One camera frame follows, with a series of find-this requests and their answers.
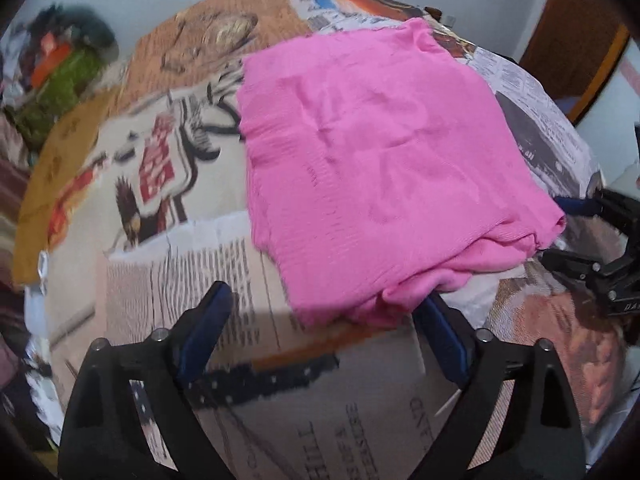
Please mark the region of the green fabric storage bag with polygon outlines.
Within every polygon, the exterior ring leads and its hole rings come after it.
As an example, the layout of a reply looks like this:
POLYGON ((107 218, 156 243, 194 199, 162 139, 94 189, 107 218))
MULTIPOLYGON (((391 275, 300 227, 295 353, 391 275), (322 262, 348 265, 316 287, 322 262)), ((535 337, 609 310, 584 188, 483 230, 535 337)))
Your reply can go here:
POLYGON ((72 110, 103 70, 95 50, 73 51, 18 107, 6 112, 31 151, 39 152, 55 123, 72 110))

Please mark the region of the brown perforated cardboard sheet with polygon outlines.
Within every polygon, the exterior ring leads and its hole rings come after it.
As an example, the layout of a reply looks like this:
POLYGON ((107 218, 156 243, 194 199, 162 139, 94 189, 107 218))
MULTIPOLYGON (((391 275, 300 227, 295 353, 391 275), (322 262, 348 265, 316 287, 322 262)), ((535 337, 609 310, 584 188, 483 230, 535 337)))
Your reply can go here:
POLYGON ((11 273, 15 286, 37 281, 38 255, 47 248, 54 202, 85 162, 99 128, 121 93, 119 86, 96 92, 51 129, 32 170, 18 215, 11 273))

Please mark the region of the brown wooden door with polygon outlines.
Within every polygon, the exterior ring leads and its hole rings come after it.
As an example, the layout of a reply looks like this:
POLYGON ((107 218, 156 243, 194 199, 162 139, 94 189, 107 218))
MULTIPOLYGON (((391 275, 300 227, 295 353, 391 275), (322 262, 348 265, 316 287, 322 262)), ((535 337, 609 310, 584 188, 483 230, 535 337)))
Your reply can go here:
POLYGON ((610 79, 629 37, 611 0, 546 0, 520 66, 577 124, 610 79))

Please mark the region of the orange box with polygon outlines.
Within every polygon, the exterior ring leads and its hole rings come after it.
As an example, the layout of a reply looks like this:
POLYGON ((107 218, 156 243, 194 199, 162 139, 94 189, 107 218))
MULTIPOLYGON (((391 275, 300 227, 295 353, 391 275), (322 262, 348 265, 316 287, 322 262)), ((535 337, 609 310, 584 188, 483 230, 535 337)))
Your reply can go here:
POLYGON ((35 64, 30 83, 32 88, 39 89, 53 71, 72 53, 72 46, 66 42, 58 42, 52 32, 47 32, 40 40, 41 56, 35 64))

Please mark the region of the printed patchwork bedspread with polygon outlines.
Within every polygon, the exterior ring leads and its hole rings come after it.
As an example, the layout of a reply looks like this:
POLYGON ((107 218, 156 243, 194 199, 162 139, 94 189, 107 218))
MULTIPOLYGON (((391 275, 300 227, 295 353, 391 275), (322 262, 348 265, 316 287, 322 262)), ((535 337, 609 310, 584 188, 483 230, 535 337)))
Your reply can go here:
MULTIPOLYGON (((121 346, 170 330, 224 282, 230 315, 184 393, 229 479, 414 479, 460 390, 416 328, 416 309, 390 327, 299 322, 276 264, 253 242, 238 101, 254 53, 413 18, 488 84, 552 200, 600 190, 590 146, 540 82, 423 11, 392 0, 202 1, 139 41, 96 143, 54 202, 41 283, 64 418, 94 340, 121 346)), ((564 218, 559 237, 519 266, 427 296, 502 341, 552 342, 582 427, 581 479, 608 479, 637 440, 634 416, 612 414, 630 349, 622 324, 540 255, 570 249, 605 261, 622 242, 599 218, 564 218)), ((154 460, 172 467, 144 385, 130 389, 154 460)))

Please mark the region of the pink knit garment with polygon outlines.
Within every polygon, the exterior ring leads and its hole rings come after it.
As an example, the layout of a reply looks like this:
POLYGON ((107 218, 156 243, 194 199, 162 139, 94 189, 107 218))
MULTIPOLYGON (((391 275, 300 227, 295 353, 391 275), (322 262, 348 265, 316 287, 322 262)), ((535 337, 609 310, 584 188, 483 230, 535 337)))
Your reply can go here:
POLYGON ((420 18, 248 56, 247 208, 305 326, 396 325, 563 232, 484 79, 420 18))

